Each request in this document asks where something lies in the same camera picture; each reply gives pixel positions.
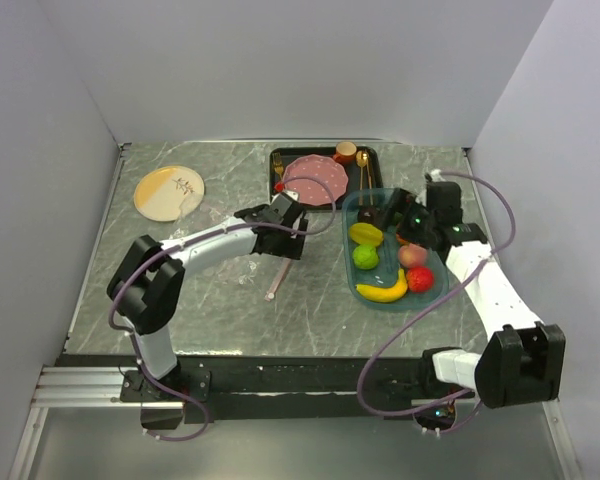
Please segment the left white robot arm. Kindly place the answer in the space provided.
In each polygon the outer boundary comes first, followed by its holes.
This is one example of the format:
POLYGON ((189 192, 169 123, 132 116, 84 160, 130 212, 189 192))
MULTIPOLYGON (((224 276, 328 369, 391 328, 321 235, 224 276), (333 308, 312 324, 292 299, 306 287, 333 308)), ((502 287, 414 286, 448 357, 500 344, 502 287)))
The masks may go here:
POLYGON ((152 399, 171 399, 183 382, 168 324, 185 280, 226 260, 265 254, 298 260, 308 220, 291 193, 269 204, 240 210, 220 224, 176 240, 137 238, 107 286, 112 300, 109 326, 131 336, 147 372, 143 390, 152 399))

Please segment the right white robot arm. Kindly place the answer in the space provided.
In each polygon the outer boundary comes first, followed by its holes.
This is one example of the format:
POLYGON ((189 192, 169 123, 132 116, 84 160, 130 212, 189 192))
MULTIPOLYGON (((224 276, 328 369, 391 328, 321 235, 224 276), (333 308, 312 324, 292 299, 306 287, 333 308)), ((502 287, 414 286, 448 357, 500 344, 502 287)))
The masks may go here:
POLYGON ((452 384, 475 391, 492 409, 552 401, 559 395, 566 337, 523 302, 494 258, 486 234, 463 220, 461 188, 429 180, 418 198, 396 188, 380 210, 378 225, 395 221, 399 239, 438 255, 463 286, 488 343, 480 354, 441 347, 423 353, 417 384, 440 398, 452 384))

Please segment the green lime fruit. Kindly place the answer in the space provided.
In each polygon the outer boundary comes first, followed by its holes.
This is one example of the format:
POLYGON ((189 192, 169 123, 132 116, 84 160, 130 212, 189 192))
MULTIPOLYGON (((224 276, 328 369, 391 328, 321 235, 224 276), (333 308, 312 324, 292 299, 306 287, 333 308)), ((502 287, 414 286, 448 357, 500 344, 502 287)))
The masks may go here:
POLYGON ((372 270, 379 264, 379 255, 373 245, 358 245, 352 253, 354 266, 360 270, 372 270))

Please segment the clear zip top bag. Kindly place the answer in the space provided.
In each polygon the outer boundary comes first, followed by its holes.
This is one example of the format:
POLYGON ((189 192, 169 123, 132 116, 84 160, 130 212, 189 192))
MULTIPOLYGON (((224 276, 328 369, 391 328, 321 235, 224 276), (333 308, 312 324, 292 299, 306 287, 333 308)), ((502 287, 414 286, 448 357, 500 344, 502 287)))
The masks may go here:
POLYGON ((291 262, 300 258, 304 245, 301 236, 277 227, 291 228, 295 224, 302 231, 306 229, 305 210, 298 202, 298 194, 285 190, 276 194, 269 204, 240 210, 217 226, 165 240, 163 246, 181 247, 173 257, 183 262, 187 276, 239 256, 282 257, 283 266, 265 295, 265 299, 271 301, 291 262))

